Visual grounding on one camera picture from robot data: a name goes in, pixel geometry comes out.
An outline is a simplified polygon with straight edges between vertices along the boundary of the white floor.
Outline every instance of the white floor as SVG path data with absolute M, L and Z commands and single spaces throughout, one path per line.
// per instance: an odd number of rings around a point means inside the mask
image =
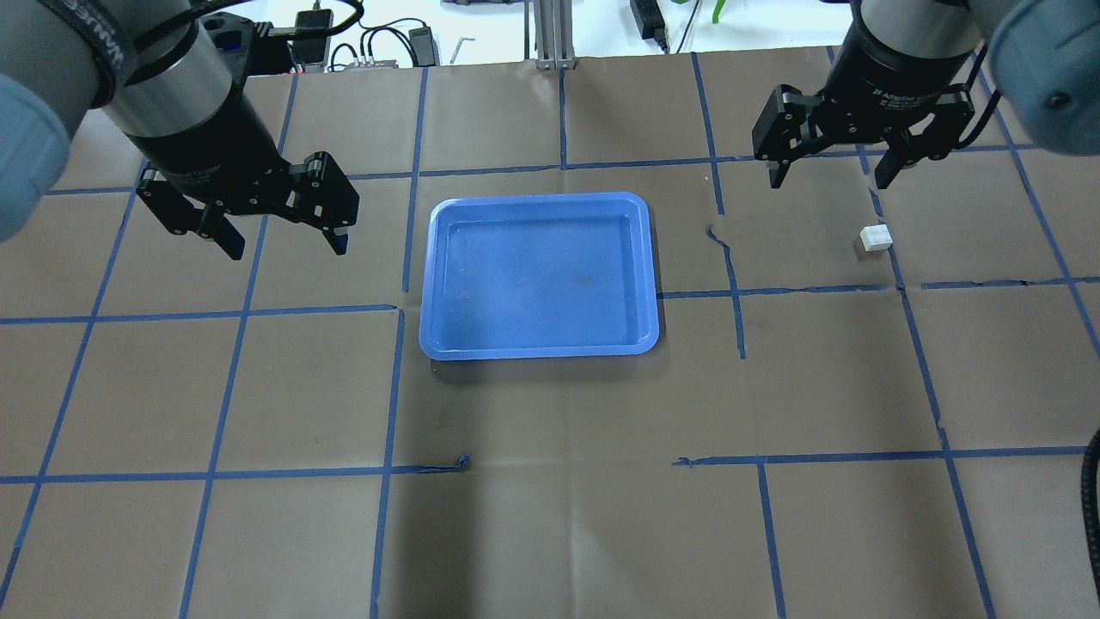
M 673 49 L 688 24 L 694 0 L 676 4 L 658 0 L 669 27 Z M 717 0 L 702 2 L 684 44 L 684 51 L 757 49 L 836 45 L 850 23 L 847 4 L 825 4 L 818 0 L 727 0 L 719 23 L 711 22 Z M 524 3 L 481 3 L 458 5 L 441 0 L 366 0 L 363 23 L 382 24 L 398 18 L 416 16 L 428 22 L 439 42 L 443 64 L 451 64 L 458 42 L 465 41 L 453 64 L 515 62 L 524 58 Z M 312 0 L 257 0 L 231 11 L 254 20 L 271 21 L 277 26 L 292 25 L 298 11 Z M 348 7 L 336 0 L 322 0 L 339 22 Z M 362 31 L 353 29 L 333 38 L 359 48 Z M 628 0 L 573 0 L 573 35 L 578 56 L 640 56 L 660 54 L 652 41 L 642 41 L 634 23 Z M 534 29 L 531 31 L 534 45 Z M 377 59 L 398 59 L 407 66 L 405 52 L 388 35 L 375 38 Z

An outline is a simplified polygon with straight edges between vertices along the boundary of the bolt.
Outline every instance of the bolt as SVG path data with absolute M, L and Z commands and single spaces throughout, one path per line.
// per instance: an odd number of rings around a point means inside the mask
M 1065 92 L 1055 92 L 1054 95 L 1050 95 L 1049 99 L 1046 100 L 1046 107 L 1053 110 L 1062 109 L 1072 100 L 1074 98 Z

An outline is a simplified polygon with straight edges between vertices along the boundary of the blue plastic bin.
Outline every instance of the blue plastic bin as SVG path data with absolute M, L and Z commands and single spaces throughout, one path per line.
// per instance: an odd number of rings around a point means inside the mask
M 635 194 L 432 210 L 420 317 L 432 360 L 640 355 L 659 334 L 649 209 Z

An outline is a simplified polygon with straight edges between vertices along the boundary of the small white block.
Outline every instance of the small white block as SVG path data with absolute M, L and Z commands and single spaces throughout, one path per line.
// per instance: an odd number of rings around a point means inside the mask
M 867 251 L 882 251 L 893 244 L 890 237 L 890 229 L 886 223 L 868 225 L 859 231 L 859 239 L 864 241 L 864 248 Z

